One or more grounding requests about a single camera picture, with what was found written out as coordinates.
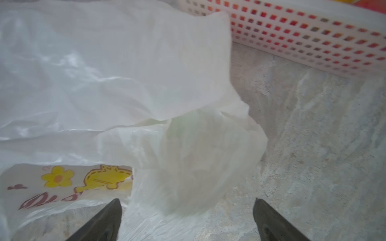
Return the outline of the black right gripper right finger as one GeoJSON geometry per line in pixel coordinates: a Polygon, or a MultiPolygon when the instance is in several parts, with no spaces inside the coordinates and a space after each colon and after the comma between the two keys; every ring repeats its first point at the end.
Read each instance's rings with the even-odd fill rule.
{"type": "Polygon", "coordinates": [[[253,218],[262,241],[310,241],[263,199],[255,200],[253,218]]]}

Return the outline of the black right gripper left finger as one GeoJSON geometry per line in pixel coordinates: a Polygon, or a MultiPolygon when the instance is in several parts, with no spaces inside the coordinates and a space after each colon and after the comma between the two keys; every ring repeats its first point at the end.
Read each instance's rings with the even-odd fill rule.
{"type": "Polygon", "coordinates": [[[116,241],[121,221],[121,203],[115,198],[66,241],[116,241]]]}

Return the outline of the white plastic bag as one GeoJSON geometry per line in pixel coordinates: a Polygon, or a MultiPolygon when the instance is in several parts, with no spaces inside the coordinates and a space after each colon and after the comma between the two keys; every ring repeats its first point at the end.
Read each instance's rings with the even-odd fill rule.
{"type": "Polygon", "coordinates": [[[247,113],[212,108],[104,133],[113,163],[133,168],[121,241],[192,241],[211,209],[262,158],[267,136],[247,113]]]}
{"type": "Polygon", "coordinates": [[[212,108],[249,111],[230,81],[225,13],[195,17],[159,1],[1,3],[1,240],[32,220],[94,206],[118,190],[56,187],[12,168],[113,163],[104,133],[212,108]]]}

